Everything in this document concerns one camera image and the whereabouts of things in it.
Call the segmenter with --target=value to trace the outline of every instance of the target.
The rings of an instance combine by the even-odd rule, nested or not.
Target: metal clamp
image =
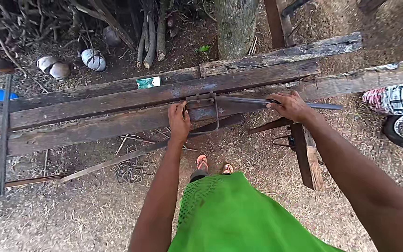
[[[217,126],[214,130],[202,131],[202,132],[192,132],[189,135],[203,135],[214,132],[219,129],[219,108],[217,106],[216,94],[214,92],[209,92],[209,94],[196,94],[194,96],[186,97],[186,109],[198,109],[202,107],[213,106],[215,109],[215,119]]]

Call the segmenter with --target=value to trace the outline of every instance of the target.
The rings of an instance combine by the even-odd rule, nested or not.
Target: bicycle tire
[[[395,131],[395,123],[401,116],[389,116],[383,125],[383,134],[395,145],[403,148],[403,137]]]

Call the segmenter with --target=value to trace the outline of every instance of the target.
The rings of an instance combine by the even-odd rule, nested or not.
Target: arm
[[[191,127],[186,101],[169,108],[171,139],[132,233],[129,251],[167,251],[171,244],[172,220],[175,213],[181,148]]]
[[[302,123],[323,162],[352,205],[379,251],[403,251],[403,188],[363,156],[295,91],[271,94],[268,104],[281,116]]]

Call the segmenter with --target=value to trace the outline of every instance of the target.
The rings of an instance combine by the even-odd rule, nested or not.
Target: small green plant
[[[202,45],[199,48],[195,49],[196,53],[204,53],[207,54],[209,50],[211,49],[210,45]]]

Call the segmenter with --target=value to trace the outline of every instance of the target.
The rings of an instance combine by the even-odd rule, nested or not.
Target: foot
[[[234,172],[234,170],[232,169],[231,164],[225,164],[223,166],[223,172],[222,172],[223,175],[232,174],[233,172]]]
[[[208,172],[208,159],[203,154],[199,155],[197,158],[197,169]]]

